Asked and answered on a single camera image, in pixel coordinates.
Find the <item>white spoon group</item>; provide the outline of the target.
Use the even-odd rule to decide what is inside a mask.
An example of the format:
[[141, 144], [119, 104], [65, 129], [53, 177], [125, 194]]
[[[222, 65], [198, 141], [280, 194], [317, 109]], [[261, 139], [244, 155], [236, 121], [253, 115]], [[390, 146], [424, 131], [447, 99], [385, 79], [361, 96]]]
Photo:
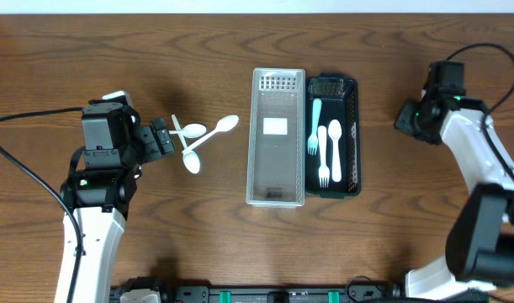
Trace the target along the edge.
[[328, 136], [332, 141], [331, 179], [335, 183], [342, 180], [342, 168], [339, 152], [339, 140], [342, 137], [342, 127], [338, 120], [332, 120], [328, 127]]

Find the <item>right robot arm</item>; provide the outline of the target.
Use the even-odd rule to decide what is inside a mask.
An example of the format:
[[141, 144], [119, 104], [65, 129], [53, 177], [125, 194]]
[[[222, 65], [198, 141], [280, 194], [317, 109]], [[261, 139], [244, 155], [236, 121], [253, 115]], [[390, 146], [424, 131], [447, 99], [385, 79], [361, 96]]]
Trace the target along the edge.
[[468, 290], [513, 286], [514, 162], [485, 103], [467, 97], [464, 64], [433, 62], [421, 99], [404, 103], [395, 128], [419, 141], [446, 145], [469, 193], [444, 255], [405, 275], [405, 295], [445, 300]]

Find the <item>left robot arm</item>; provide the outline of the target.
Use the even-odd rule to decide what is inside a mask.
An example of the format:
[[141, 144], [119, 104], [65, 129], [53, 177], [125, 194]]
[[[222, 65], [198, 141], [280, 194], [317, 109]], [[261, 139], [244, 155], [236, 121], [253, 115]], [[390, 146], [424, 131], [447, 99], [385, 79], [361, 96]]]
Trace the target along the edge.
[[57, 302], [109, 300], [114, 260], [142, 166], [175, 150], [162, 117], [140, 121], [130, 95], [117, 91], [82, 110], [84, 146], [61, 186], [64, 250]]

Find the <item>white spoon horizontal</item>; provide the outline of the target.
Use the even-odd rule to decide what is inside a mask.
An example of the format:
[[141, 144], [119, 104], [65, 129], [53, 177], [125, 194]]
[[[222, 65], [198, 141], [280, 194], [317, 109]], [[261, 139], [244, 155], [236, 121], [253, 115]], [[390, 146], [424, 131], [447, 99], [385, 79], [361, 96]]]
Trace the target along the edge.
[[178, 135], [184, 138], [194, 139], [203, 136], [207, 131], [205, 125], [194, 123], [184, 126], [181, 130], [170, 130], [170, 135]]

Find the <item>pale blue fork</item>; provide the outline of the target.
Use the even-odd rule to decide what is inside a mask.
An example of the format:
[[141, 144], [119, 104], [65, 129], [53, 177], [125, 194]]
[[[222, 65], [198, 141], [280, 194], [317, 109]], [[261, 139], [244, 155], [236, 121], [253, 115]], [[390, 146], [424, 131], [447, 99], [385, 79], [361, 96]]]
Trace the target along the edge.
[[311, 111], [311, 133], [308, 138], [307, 147], [308, 154], [314, 156], [318, 149], [318, 138], [317, 138], [317, 129], [318, 123], [321, 115], [321, 107], [322, 101], [320, 98], [315, 98], [312, 103], [312, 111]]

